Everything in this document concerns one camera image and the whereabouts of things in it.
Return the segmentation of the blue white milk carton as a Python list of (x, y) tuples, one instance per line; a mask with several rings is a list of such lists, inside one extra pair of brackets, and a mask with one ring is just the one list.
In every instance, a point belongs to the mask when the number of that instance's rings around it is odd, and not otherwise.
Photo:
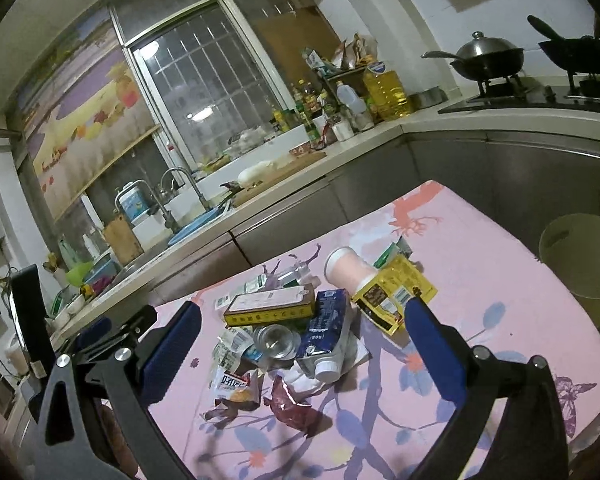
[(309, 378), (331, 384), (341, 374), (353, 309), (345, 289), (317, 293), (315, 315), (302, 334), (294, 360)]

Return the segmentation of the pink paper cup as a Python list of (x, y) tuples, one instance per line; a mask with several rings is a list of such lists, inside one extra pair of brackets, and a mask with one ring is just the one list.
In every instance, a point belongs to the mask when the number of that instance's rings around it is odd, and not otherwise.
[(324, 275), (329, 284), (345, 289), (351, 296), (364, 287), (378, 270), (368, 264), (351, 247), (335, 249), (326, 258)]

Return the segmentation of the white tissue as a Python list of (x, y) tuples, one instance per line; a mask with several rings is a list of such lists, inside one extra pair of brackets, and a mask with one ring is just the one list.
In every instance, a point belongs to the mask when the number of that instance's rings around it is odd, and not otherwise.
[(346, 376), (350, 370), (354, 370), (362, 363), (370, 359), (370, 350), (357, 336), (350, 334), (347, 343), (347, 350), (343, 357), (342, 367), (337, 375), (332, 375), (326, 380), (310, 377), (298, 364), (294, 364), (289, 370), (282, 368), (276, 372), (276, 375), (283, 379), (284, 383), (290, 388), (296, 400), (302, 400), (308, 396), (320, 393), (331, 385), (335, 385), (339, 379)]

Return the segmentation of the yellow cardboard box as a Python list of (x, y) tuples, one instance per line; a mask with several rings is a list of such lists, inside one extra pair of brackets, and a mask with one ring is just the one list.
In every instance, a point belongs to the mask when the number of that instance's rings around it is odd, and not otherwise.
[(237, 296), (223, 313), (230, 327), (258, 326), (312, 318), (315, 290), (310, 284)]

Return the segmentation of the dark red foil wrapper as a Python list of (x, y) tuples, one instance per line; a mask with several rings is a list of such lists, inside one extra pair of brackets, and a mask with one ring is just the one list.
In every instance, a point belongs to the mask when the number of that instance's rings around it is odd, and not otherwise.
[(279, 376), (274, 378), (270, 395), (265, 396), (263, 402), (279, 422), (300, 434), (313, 436), (320, 426), (322, 414), (310, 404), (297, 401), (291, 388)]

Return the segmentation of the orange white snack packet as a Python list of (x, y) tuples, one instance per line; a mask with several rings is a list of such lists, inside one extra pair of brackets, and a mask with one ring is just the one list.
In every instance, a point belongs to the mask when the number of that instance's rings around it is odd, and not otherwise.
[(258, 370), (247, 370), (236, 374), (218, 368), (211, 382), (212, 399), (227, 403), (234, 408), (253, 410), (260, 405), (261, 375)]

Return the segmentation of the chrome kitchen faucet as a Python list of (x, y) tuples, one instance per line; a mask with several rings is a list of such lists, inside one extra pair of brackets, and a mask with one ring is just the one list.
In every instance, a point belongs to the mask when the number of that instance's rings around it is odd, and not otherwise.
[[(187, 222), (212, 209), (211, 203), (198, 188), (193, 175), (184, 167), (166, 170), (156, 185), (151, 185), (146, 179), (130, 182), (140, 186), (149, 203), (148, 215), (142, 222), (156, 214), (162, 220), (163, 226), (173, 234), (178, 234)], [(115, 204), (114, 210), (120, 212)]]

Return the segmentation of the round green trash bin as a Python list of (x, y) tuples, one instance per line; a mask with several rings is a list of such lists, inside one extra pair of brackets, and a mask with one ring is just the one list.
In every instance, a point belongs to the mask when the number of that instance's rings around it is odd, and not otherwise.
[(539, 256), (600, 327), (600, 217), (566, 214), (544, 229)]

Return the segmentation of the grey kitchen counter cabinets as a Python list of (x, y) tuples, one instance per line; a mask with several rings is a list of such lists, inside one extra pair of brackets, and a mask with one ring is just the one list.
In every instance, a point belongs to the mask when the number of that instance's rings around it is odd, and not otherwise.
[(577, 110), (430, 110), (333, 145), (324, 158), (140, 267), (83, 308), (61, 344), (102, 315), (123, 321), (268, 262), (437, 181), (527, 247), (570, 212), (600, 215), (600, 113)]

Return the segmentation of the white barcode wrapper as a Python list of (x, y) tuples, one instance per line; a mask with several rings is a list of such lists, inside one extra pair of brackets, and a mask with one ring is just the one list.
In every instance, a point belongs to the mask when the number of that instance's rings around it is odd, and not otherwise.
[(224, 328), (213, 348), (213, 361), (223, 370), (234, 373), (240, 367), (242, 355), (252, 345), (253, 338), (249, 330), (242, 327)]

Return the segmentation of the wooden cutting board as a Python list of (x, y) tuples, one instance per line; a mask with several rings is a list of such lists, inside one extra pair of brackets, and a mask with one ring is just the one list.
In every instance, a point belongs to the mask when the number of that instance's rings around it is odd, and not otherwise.
[(104, 239), (122, 266), (126, 266), (144, 253), (140, 241), (123, 214), (117, 214), (106, 224)]

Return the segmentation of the yellow cooking oil jug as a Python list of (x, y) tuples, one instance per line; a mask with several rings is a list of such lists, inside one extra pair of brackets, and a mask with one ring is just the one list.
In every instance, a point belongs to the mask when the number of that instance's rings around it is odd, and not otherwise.
[(365, 87), (383, 120), (393, 120), (412, 114), (412, 104), (395, 70), (384, 62), (371, 62), (363, 74)]

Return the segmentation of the black gas stove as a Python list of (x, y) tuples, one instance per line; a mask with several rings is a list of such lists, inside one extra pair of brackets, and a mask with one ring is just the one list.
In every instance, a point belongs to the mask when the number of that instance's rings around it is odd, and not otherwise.
[(479, 93), (439, 110), (439, 114), (478, 110), (556, 108), (600, 113), (600, 75), (569, 75), (566, 84), (541, 84), (532, 78), (511, 76), (502, 82), (479, 84)]

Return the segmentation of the black wok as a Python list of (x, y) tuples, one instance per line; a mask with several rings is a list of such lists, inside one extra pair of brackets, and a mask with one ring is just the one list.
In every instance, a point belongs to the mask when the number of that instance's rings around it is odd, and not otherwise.
[(546, 38), (539, 46), (559, 68), (570, 74), (600, 74), (600, 39), (564, 38), (534, 15), (528, 15), (527, 21)]

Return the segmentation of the fruit pattern wall poster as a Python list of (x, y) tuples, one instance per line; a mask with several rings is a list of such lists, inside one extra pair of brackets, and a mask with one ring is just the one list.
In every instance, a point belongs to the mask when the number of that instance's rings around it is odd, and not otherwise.
[(106, 8), (70, 26), (32, 68), (14, 117), (54, 219), (158, 129)]

